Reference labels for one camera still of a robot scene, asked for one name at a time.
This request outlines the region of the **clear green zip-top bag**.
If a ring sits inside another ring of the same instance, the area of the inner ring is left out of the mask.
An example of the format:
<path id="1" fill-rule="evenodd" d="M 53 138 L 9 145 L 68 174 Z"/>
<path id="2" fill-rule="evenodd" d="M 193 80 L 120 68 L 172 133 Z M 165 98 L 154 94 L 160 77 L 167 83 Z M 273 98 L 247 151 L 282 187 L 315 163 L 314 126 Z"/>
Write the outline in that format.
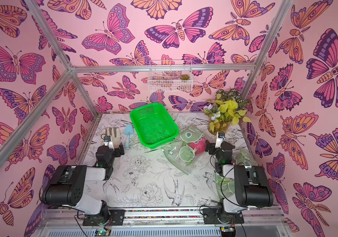
<path id="1" fill-rule="evenodd" d="M 162 151 L 168 161 L 178 168 L 181 172 L 189 175 L 193 170 L 194 163 L 201 157 L 205 151 L 195 156 L 192 148 L 188 145 L 197 140 L 205 138 L 208 142 L 211 137 L 199 130 L 194 125 L 185 128 L 173 141 L 164 145 Z"/>

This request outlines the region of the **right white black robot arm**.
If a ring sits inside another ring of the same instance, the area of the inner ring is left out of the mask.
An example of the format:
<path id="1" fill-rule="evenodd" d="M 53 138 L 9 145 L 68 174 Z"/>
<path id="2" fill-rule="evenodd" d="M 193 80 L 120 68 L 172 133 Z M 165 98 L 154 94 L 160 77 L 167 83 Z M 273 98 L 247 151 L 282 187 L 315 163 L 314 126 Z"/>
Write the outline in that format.
<path id="1" fill-rule="evenodd" d="M 215 160 L 216 186 L 221 195 L 215 207 L 201 206 L 205 224 L 243 224 L 242 211 L 271 207 L 274 197 L 263 167 L 258 166 L 246 149 L 217 139 L 206 142 L 205 151 Z"/>

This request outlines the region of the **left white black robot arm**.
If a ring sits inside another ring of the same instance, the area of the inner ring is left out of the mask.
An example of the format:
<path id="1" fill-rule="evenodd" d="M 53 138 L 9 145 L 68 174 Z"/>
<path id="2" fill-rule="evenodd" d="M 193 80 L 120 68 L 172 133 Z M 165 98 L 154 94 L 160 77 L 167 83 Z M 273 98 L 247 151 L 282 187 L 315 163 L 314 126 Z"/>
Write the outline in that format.
<path id="1" fill-rule="evenodd" d="M 108 181 L 114 170 L 115 158 L 124 155 L 123 144 L 113 148 L 102 145 L 96 152 L 94 166 L 59 166 L 40 189 L 40 201 L 51 207 L 66 207 L 85 215 L 84 225 L 109 225 L 114 220 L 107 203 L 84 190 L 86 182 Z"/>

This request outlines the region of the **pink dragon fruit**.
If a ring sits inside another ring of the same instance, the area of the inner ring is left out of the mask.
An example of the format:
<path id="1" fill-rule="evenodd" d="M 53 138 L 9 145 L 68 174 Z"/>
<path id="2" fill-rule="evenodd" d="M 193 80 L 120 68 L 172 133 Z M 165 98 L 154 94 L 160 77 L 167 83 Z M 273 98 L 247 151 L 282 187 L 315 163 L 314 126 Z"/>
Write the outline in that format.
<path id="1" fill-rule="evenodd" d="M 205 138 L 202 138 L 201 140 L 190 143 L 188 146 L 193 149 L 195 156 L 198 156 L 205 151 L 206 142 L 207 140 Z"/>

